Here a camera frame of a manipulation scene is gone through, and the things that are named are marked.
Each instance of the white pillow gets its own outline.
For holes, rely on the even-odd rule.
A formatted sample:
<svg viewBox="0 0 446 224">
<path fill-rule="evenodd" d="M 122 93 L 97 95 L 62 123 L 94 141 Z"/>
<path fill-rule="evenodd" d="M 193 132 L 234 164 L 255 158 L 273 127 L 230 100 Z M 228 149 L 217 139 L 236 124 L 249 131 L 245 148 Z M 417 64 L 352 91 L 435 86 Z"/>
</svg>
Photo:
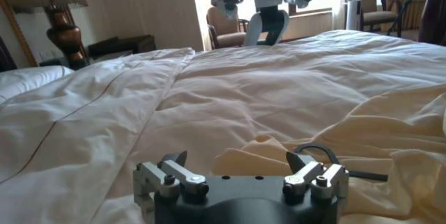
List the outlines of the white pillow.
<svg viewBox="0 0 446 224">
<path fill-rule="evenodd" d="M 74 72 L 64 66 L 41 66 L 0 73 L 0 104 Z"/>
</svg>

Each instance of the beige chair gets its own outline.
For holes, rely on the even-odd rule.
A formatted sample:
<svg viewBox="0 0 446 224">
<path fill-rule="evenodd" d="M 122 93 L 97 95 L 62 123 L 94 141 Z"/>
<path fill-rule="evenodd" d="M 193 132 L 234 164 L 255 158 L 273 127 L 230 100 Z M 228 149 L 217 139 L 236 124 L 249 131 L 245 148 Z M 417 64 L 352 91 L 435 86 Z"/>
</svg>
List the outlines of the beige chair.
<svg viewBox="0 0 446 224">
<path fill-rule="evenodd" d="M 401 3 L 399 0 L 380 0 L 383 10 L 377 11 L 376 0 L 360 0 L 361 13 L 360 13 L 360 30 L 363 31 L 364 26 L 369 26 L 369 31 L 373 30 L 373 25 L 381 23 L 393 22 L 397 13 L 401 9 Z M 392 4 L 396 5 L 396 13 L 391 11 Z M 401 36 L 401 19 L 396 22 L 396 33 L 397 37 Z"/>
<path fill-rule="evenodd" d="M 216 7 L 209 8 L 205 19 L 208 21 L 212 49 L 243 45 L 247 20 L 226 19 L 224 13 Z"/>
</svg>

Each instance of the wooden lamp base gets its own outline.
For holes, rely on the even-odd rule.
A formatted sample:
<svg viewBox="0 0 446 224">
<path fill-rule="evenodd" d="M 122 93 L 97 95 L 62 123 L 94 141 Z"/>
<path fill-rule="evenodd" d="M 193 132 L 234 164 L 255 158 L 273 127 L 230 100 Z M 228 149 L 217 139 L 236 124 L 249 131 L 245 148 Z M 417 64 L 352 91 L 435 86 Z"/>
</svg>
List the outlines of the wooden lamp base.
<svg viewBox="0 0 446 224">
<path fill-rule="evenodd" d="M 81 54 L 81 31 L 76 25 L 68 23 L 62 9 L 50 6 L 44 10 L 52 25 L 46 36 L 65 55 L 69 67 L 77 70 L 88 65 L 86 58 Z"/>
</svg>

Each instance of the robot leg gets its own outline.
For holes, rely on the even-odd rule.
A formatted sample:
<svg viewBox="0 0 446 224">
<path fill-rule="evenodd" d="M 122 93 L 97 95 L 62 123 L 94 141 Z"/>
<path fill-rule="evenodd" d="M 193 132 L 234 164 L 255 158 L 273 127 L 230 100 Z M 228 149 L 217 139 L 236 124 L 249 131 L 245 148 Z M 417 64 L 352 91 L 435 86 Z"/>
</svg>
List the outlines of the robot leg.
<svg viewBox="0 0 446 224">
<path fill-rule="evenodd" d="M 245 33 L 243 46 L 257 45 L 259 36 L 261 33 L 261 17 L 260 13 L 256 13 L 251 17 L 248 31 Z"/>
<path fill-rule="evenodd" d="M 265 45 L 275 45 L 279 43 L 284 30 L 288 27 L 288 23 L 289 23 L 289 16 L 288 13 L 283 10 L 279 10 L 279 13 L 281 13 L 283 15 L 283 24 L 281 27 L 277 26 L 277 28 L 275 28 L 273 30 L 271 30 L 265 36 L 265 40 L 264 40 L 264 44 Z"/>
<path fill-rule="evenodd" d="M 276 6 L 260 8 L 260 12 L 253 14 L 244 45 L 275 45 L 281 39 L 289 17 L 285 11 L 277 10 Z M 259 35 L 267 32 L 265 40 L 259 41 Z"/>
</svg>

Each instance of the white bed sheet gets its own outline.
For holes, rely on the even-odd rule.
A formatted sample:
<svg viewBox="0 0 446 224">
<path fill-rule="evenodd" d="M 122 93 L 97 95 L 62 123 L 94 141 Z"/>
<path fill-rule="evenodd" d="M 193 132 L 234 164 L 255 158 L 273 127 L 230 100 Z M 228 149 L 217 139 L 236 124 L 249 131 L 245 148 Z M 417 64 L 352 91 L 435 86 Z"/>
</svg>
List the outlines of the white bed sheet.
<svg viewBox="0 0 446 224">
<path fill-rule="evenodd" d="M 28 153 L 0 170 L 6 222 L 140 223 L 136 163 L 186 150 L 186 167 L 206 174 L 214 156 L 255 136 L 309 138 L 369 97 L 446 82 L 443 47 L 363 32 L 192 55 L 169 50 L 150 61 L 148 54 L 94 64 L 5 103 L 1 141 L 6 135 L 10 152 Z M 108 91 L 98 100 L 97 91 Z M 14 175 L 11 161 L 26 164 L 29 154 Z M 7 155 L 0 151 L 1 161 Z"/>
<path fill-rule="evenodd" d="M 186 167 L 206 174 L 214 156 L 257 135 L 281 142 L 309 138 L 372 96 L 446 82 L 444 50 L 331 31 L 272 47 L 194 56 L 157 106 L 93 223 L 140 222 L 129 187 L 138 162 L 186 150 Z"/>
</svg>

